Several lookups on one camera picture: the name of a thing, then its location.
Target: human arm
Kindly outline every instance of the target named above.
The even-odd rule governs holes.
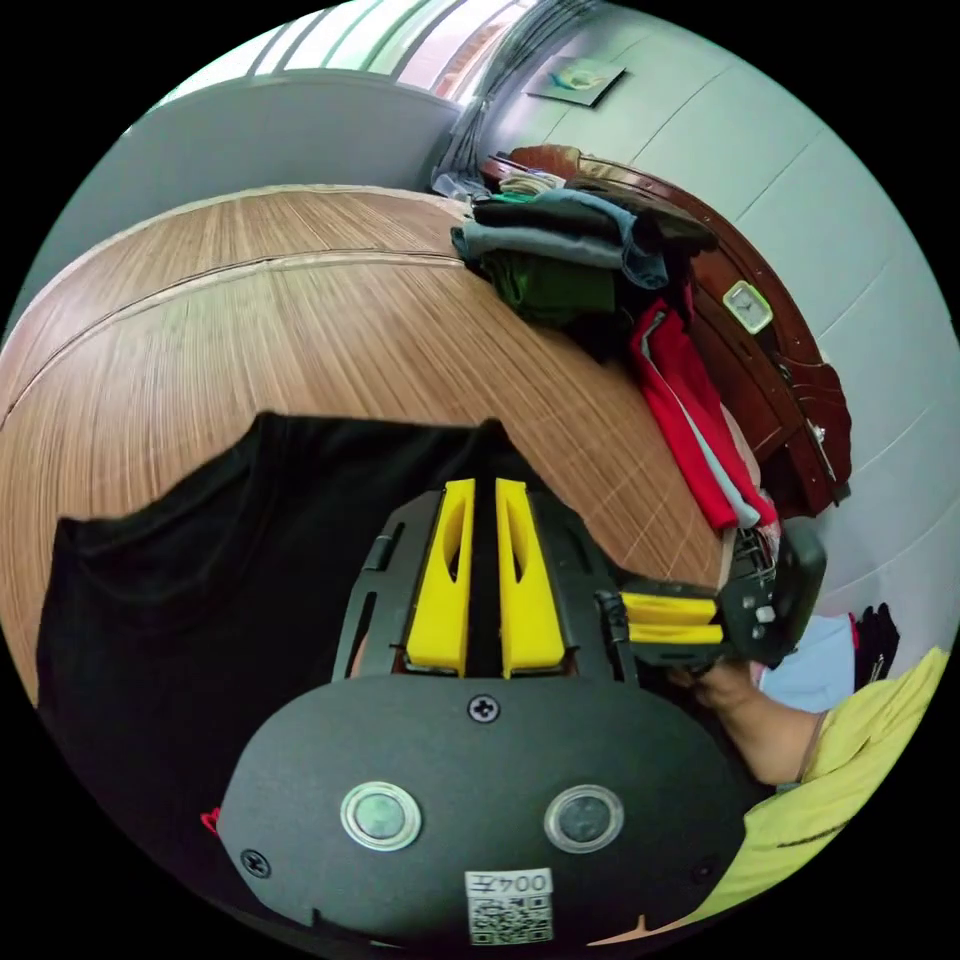
[[[710,708],[761,783],[797,783],[816,750],[824,715],[771,700],[753,685],[750,666],[721,661],[702,677],[674,670],[671,680]]]

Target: light blue cloth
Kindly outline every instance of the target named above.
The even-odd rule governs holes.
[[[450,239],[457,253],[468,262],[479,260],[492,250],[532,253],[604,270],[620,270],[623,262],[620,248],[615,244],[535,227],[487,227],[475,220],[465,220],[462,227],[451,229]]]
[[[557,187],[538,193],[531,203],[549,204],[554,200],[573,200],[585,207],[591,207],[606,214],[620,228],[623,243],[623,273],[628,280],[644,290],[662,290],[668,282],[667,267],[659,253],[647,253],[637,246],[633,238],[633,226],[637,218],[629,210],[618,207],[603,197],[595,197],[581,190],[568,190]]]
[[[764,670],[760,690],[771,700],[823,713],[854,692],[855,653],[849,617],[811,617],[796,652]]]
[[[653,362],[653,358],[650,356],[649,340],[653,334],[653,331],[656,330],[666,318],[667,314],[665,312],[661,312],[660,315],[653,321],[653,323],[650,324],[650,329],[646,332],[643,340],[640,343],[640,349],[643,351],[643,355],[650,361],[650,366],[652,366],[654,370],[657,369],[657,365]],[[673,393],[673,388],[670,386],[670,384],[668,384],[666,380],[663,382],[667,389]],[[737,517],[737,525],[741,530],[750,530],[752,527],[755,527],[760,522],[759,512],[743,499],[743,496],[737,489],[736,484],[730,479],[730,474],[723,469],[723,465],[717,459],[716,454],[710,449],[710,444],[707,443],[706,438],[700,432],[697,425],[693,422],[693,418],[689,413],[687,413],[687,408],[680,402],[680,398],[675,393],[673,393],[673,399],[677,401],[677,406],[680,407],[684,417],[687,420],[687,423],[690,424],[690,429],[693,431],[693,435],[697,440],[697,445],[700,447],[700,452],[707,461],[707,466],[710,468],[710,472],[717,481],[717,484],[723,492],[724,497],[726,497],[727,503],[729,503],[733,508],[733,512]]]

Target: qr code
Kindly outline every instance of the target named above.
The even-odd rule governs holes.
[[[543,943],[553,939],[550,897],[471,897],[470,940],[474,946]]]

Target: yellow shirt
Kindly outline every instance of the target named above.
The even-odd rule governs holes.
[[[934,649],[897,680],[859,690],[831,710],[803,782],[754,807],[720,883],[686,918],[729,910],[808,863],[870,799],[913,736],[949,655]]]

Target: screw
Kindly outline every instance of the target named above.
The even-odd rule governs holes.
[[[256,850],[244,850],[240,854],[240,863],[243,864],[243,869],[247,873],[259,880],[266,880],[270,876],[271,870],[267,858]]]
[[[480,694],[467,705],[467,713],[477,723],[493,723],[500,716],[500,704],[493,697]]]

